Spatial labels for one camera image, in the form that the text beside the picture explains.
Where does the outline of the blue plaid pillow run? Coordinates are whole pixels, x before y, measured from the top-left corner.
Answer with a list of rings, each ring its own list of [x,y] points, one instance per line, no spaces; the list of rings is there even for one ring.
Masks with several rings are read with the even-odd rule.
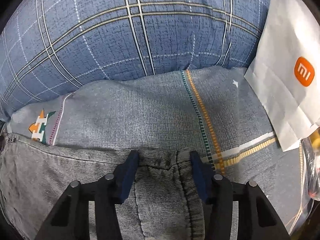
[[[248,67],[270,0],[22,0],[1,32],[1,120],[97,80]]]

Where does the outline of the clear plastic bag with items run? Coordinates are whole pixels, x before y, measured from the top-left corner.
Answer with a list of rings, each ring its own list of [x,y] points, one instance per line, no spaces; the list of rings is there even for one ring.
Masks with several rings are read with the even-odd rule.
[[[319,128],[302,140],[306,160],[308,194],[319,202]]]

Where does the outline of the grey patterned bed sheet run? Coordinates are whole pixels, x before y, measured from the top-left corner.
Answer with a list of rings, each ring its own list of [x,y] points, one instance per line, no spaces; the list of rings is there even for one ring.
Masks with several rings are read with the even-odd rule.
[[[94,150],[184,149],[237,183],[254,180],[288,232],[312,207],[301,148],[283,152],[242,68],[180,70],[103,80],[12,114],[6,134],[47,146]]]

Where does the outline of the white Xiaomi paper bag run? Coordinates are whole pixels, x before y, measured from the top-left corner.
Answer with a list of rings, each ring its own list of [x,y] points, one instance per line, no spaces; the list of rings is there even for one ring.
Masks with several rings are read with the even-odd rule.
[[[283,151],[319,128],[319,24],[303,0],[270,0],[245,79]]]

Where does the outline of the grey denim pants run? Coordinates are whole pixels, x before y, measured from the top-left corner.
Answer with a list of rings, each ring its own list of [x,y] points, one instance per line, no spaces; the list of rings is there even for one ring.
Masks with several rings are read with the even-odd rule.
[[[1,142],[1,211],[23,238],[34,239],[72,181],[97,181],[129,153],[47,146],[6,134]],[[189,150],[138,153],[129,197],[116,207],[123,239],[204,239],[203,207]]]

